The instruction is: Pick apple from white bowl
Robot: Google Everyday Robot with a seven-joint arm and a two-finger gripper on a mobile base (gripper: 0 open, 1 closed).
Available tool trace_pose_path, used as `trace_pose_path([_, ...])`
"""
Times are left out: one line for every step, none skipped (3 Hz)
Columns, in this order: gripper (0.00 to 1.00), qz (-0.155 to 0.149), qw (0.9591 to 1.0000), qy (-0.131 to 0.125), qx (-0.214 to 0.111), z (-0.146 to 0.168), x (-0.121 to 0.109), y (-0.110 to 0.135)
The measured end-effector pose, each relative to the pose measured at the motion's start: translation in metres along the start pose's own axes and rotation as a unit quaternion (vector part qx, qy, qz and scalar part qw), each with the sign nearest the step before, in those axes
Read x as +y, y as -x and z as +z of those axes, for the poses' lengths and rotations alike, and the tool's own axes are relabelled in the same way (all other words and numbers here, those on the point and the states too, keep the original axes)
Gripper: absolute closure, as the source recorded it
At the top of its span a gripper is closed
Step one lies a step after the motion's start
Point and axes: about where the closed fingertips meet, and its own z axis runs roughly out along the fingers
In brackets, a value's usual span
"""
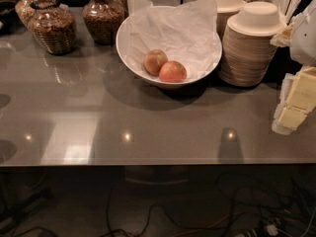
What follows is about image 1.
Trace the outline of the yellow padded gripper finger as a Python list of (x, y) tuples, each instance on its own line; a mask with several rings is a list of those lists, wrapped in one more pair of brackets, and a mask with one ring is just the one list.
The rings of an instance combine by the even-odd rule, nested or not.
[(282, 99), (277, 123), (297, 129), (316, 108), (316, 67), (303, 66), (295, 75), (289, 76), (290, 85), (282, 87)]

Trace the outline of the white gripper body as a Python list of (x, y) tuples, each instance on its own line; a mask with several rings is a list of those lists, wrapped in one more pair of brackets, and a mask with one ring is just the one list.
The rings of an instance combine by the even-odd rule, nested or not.
[(273, 36), (271, 44), (288, 47), (292, 60), (302, 65), (316, 65), (316, 4), (309, 4), (291, 24)]

